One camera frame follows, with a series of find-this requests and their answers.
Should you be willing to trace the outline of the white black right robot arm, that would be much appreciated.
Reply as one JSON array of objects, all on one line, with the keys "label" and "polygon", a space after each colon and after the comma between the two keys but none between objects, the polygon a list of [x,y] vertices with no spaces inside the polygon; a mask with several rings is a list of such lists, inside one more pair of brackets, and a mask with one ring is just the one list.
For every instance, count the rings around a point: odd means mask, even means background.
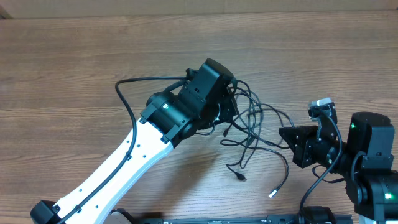
[{"label": "white black right robot arm", "polygon": [[379,113],[353,113],[348,138],[342,141],[335,113],[318,112],[313,118],[318,125],[279,129],[293,162],[301,168],[319,164],[327,173],[341,175],[360,216],[376,223],[396,221],[395,129],[390,119]]}]

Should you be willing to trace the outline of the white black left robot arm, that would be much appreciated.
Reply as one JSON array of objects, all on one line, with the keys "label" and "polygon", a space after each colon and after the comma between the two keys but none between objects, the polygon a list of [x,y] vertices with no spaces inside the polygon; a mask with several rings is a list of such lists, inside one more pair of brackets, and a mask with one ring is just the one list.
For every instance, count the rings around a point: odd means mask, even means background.
[{"label": "white black left robot arm", "polygon": [[30,211],[34,223],[134,223],[115,205],[161,158],[177,145],[238,114],[237,79],[222,64],[206,59],[198,70],[147,100],[140,117],[130,106],[132,129],[118,148],[75,190],[57,202],[41,200]]}]

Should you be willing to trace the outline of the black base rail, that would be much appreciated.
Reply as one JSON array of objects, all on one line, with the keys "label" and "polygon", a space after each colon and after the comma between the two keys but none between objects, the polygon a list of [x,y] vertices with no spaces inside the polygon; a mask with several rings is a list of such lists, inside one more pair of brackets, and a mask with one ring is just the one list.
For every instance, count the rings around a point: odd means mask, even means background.
[{"label": "black base rail", "polygon": [[240,217],[240,218],[163,218],[161,213],[147,213],[134,218],[124,209],[114,209],[110,212],[104,224],[294,224],[308,223],[299,213],[278,214],[266,217]]}]

